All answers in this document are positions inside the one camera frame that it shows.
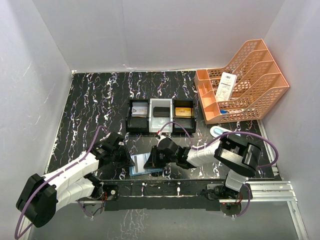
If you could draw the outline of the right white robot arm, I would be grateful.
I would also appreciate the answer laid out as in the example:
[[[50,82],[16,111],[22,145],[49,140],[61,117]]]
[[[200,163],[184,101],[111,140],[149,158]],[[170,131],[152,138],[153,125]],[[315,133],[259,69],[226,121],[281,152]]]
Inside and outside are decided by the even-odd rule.
[[[143,167],[160,169],[176,163],[188,170],[219,161],[229,168],[224,184],[204,192],[212,199],[236,199],[246,181],[256,175],[261,151],[260,146],[231,132],[224,132],[212,144],[198,148],[182,147],[171,138],[161,136]]]

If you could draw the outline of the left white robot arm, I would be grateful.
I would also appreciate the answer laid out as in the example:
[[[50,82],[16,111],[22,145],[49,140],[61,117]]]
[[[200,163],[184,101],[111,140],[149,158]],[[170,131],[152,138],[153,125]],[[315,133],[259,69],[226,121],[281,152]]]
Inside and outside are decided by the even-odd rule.
[[[91,149],[56,171],[43,176],[30,176],[17,200],[16,208],[35,227],[46,225],[55,213],[82,198],[100,199],[106,196],[102,181],[95,176],[108,167],[124,168],[134,165],[125,138],[112,132],[97,141]]]

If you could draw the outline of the three-compartment black white tray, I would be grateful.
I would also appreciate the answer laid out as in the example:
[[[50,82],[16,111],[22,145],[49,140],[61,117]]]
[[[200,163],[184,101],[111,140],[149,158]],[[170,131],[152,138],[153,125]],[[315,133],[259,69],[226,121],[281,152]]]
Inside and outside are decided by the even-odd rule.
[[[159,130],[170,134],[196,132],[193,99],[130,99],[127,105],[125,128],[129,133],[151,134]]]

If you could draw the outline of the packaged nail clipper blister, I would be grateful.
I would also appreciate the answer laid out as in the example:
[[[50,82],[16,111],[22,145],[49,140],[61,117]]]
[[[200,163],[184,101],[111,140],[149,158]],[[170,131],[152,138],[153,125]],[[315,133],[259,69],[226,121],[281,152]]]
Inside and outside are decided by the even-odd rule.
[[[216,138],[216,137],[222,135],[225,132],[230,132],[230,130],[225,129],[225,128],[221,127],[221,126],[212,126],[210,128],[209,132],[210,132],[212,137]]]

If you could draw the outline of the orange mesh file organizer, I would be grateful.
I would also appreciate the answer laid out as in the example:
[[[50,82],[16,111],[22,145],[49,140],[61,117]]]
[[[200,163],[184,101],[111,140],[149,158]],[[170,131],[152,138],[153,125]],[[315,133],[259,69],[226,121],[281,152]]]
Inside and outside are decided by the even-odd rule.
[[[217,99],[223,73],[237,76],[227,101]],[[290,87],[263,39],[246,41],[224,67],[198,69],[194,82],[207,125],[261,120]]]

